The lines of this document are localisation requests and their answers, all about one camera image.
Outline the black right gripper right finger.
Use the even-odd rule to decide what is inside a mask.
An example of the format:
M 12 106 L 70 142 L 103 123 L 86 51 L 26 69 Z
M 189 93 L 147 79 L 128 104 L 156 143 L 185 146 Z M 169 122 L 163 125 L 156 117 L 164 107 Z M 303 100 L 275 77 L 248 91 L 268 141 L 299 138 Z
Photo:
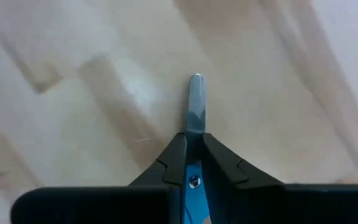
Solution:
M 203 136 L 212 223 L 358 223 L 358 184 L 285 184 Z

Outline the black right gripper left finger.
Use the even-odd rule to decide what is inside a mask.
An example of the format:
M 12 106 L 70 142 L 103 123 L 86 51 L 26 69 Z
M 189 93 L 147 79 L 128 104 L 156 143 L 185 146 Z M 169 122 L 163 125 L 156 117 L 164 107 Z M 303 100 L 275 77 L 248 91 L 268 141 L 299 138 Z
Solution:
M 120 187 L 43 187 L 20 196 L 12 223 L 184 223 L 187 141 L 176 134 L 138 178 Z

